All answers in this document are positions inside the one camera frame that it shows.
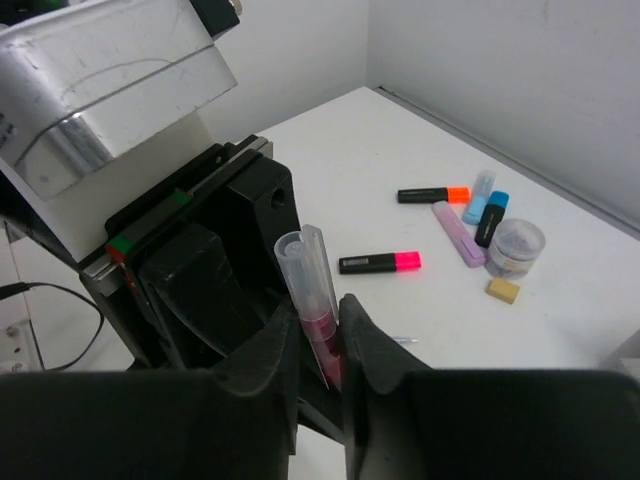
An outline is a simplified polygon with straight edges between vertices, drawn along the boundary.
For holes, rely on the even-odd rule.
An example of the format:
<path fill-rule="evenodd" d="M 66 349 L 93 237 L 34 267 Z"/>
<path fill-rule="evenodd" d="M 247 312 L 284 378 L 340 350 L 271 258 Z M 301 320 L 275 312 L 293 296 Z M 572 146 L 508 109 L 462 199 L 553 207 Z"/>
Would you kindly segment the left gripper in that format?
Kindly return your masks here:
<path fill-rule="evenodd" d="M 109 218 L 80 278 L 141 365 L 206 368 L 285 298 L 274 246 L 299 227 L 291 172 L 253 135 L 209 148 Z"/>

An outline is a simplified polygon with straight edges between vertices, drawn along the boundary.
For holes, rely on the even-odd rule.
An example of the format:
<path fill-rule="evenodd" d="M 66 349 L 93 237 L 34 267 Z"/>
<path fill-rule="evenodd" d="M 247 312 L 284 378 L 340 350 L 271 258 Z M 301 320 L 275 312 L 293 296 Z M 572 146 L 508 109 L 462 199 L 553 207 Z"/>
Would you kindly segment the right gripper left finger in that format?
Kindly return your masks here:
<path fill-rule="evenodd" d="M 5 479 L 284 479 L 296 448 L 290 303 L 210 369 L 6 374 Z"/>

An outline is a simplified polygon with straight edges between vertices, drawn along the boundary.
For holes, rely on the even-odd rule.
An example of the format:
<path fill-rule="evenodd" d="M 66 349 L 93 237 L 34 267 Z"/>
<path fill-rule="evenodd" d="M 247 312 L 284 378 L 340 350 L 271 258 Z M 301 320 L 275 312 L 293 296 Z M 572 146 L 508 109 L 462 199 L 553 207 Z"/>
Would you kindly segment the red gel pen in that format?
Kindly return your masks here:
<path fill-rule="evenodd" d="M 342 390 L 341 352 L 338 324 L 332 310 L 316 319 L 301 319 L 302 330 L 307 337 L 319 365 L 325 383 Z"/>

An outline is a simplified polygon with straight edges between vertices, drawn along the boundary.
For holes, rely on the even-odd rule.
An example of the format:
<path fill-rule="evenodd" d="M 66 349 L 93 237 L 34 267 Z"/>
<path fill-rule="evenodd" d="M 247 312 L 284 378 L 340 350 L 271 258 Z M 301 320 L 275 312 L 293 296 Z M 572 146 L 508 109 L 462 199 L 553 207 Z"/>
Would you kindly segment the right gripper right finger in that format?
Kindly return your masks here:
<path fill-rule="evenodd" d="M 600 370 L 433 369 L 339 303 L 351 479 L 635 479 L 639 385 Z"/>

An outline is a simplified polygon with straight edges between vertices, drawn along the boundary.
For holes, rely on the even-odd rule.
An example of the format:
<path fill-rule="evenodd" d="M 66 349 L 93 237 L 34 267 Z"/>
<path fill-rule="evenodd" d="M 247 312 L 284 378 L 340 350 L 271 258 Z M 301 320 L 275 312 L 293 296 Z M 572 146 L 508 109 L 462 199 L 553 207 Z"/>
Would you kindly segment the blue gel pen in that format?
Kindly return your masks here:
<path fill-rule="evenodd" d="M 417 343 L 419 341 L 418 338 L 415 337 L 404 337 L 404 336 L 394 336 L 393 340 L 401 345 L 405 345 L 405 344 L 414 344 Z"/>

